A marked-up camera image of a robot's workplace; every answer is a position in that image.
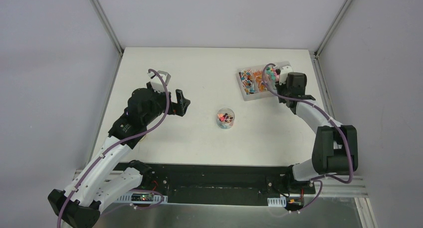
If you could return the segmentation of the clear plastic round jar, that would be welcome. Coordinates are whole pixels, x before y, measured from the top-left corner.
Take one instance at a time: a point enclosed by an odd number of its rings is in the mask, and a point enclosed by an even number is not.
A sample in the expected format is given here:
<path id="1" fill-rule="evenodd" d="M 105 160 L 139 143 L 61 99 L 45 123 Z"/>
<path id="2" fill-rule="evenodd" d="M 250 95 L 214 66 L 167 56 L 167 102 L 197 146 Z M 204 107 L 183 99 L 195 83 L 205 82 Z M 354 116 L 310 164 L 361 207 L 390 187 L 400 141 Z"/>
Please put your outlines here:
<path id="1" fill-rule="evenodd" d="M 222 108 L 218 110 L 216 115 L 216 123 L 222 129 L 230 129 L 235 120 L 234 111 L 230 108 Z"/>

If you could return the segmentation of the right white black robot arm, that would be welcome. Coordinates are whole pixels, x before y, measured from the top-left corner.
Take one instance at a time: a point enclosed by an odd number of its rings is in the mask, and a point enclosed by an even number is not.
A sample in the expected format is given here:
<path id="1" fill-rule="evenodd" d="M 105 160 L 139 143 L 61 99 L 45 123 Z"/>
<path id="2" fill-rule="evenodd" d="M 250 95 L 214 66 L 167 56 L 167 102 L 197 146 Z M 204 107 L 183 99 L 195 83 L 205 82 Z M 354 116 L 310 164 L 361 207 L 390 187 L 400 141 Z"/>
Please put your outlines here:
<path id="1" fill-rule="evenodd" d="M 283 186 L 290 193 L 301 189 L 305 181 L 325 176 L 348 184 L 358 168 L 357 129 L 329 116 L 313 96 L 305 93 L 306 84 L 304 73 L 289 72 L 286 80 L 276 85 L 279 101 L 315 134 L 311 158 L 293 165 L 291 175 L 283 179 Z"/>

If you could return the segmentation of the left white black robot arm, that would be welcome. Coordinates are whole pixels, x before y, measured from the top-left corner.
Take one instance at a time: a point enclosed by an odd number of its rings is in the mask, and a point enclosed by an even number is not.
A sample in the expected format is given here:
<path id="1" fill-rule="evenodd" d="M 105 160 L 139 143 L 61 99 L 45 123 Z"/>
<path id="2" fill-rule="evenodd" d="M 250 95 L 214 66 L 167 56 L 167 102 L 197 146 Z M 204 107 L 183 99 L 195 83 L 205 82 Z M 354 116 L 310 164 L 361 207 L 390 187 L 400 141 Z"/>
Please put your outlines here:
<path id="1" fill-rule="evenodd" d="M 48 201 L 58 216 L 57 227 L 67 223 L 72 228 L 91 228 L 100 215 L 124 193 L 138 188 L 147 190 L 152 184 L 152 169 L 138 160 L 110 182 L 105 179 L 138 142 L 153 129 L 148 125 L 157 117 L 184 116 L 190 100 L 176 90 L 176 102 L 167 89 L 138 88 L 128 99 L 124 113 L 114 122 L 103 146 L 83 171 L 64 190 L 54 189 Z"/>

